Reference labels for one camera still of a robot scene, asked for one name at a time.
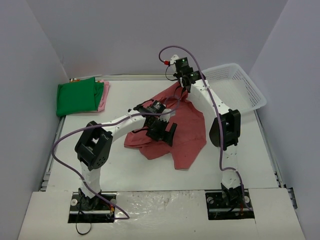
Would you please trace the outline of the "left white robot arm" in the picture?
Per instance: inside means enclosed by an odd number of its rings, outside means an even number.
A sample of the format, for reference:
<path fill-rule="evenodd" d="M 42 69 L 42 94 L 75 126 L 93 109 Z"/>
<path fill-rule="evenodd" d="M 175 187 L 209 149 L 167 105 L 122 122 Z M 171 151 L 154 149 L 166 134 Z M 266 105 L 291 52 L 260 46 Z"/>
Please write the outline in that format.
<path fill-rule="evenodd" d="M 117 118 L 105 127 L 97 127 L 98 123 L 95 121 L 87 124 L 88 127 L 95 128 L 83 131 L 74 149 L 84 178 L 78 193 L 80 203 L 86 210 L 96 210 L 101 203 L 101 168 L 108 160 L 114 141 L 128 133 L 145 131 L 148 138 L 156 142 L 162 141 L 170 147 L 173 145 L 178 124 L 170 123 L 170 111 L 166 105 L 152 99 L 149 106 L 140 103 L 129 109 L 127 120 Z"/>

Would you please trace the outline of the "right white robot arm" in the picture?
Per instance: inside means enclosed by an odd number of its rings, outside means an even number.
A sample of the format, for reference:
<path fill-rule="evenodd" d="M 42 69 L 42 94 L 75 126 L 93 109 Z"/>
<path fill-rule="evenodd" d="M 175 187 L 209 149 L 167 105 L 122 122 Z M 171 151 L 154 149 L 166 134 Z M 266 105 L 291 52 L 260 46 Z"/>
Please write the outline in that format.
<path fill-rule="evenodd" d="M 211 143 L 219 148 L 219 169 L 222 172 L 222 202 L 233 207 L 242 197 L 242 180 L 238 172 L 237 149 L 241 134 L 241 114 L 228 107 L 211 88 L 204 74 L 195 71 L 187 57 L 173 55 L 169 61 L 173 74 L 184 90 L 197 100 L 208 113 L 215 114 L 209 130 Z"/>

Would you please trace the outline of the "red t shirt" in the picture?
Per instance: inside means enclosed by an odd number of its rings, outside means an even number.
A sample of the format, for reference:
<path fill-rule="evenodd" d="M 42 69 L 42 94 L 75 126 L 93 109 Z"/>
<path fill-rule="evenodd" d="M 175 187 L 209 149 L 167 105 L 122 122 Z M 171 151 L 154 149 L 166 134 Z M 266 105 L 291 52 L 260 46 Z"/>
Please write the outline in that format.
<path fill-rule="evenodd" d="M 128 133 L 124 140 L 124 147 L 138 149 L 148 160 L 171 154 L 176 170 L 189 169 L 207 140 L 204 115 L 187 98 L 188 92 L 182 92 L 178 82 L 153 97 L 170 109 L 177 108 L 167 127 L 169 130 L 173 123 L 177 124 L 172 146 L 163 141 L 155 141 L 147 137 L 145 131 L 141 131 Z"/>

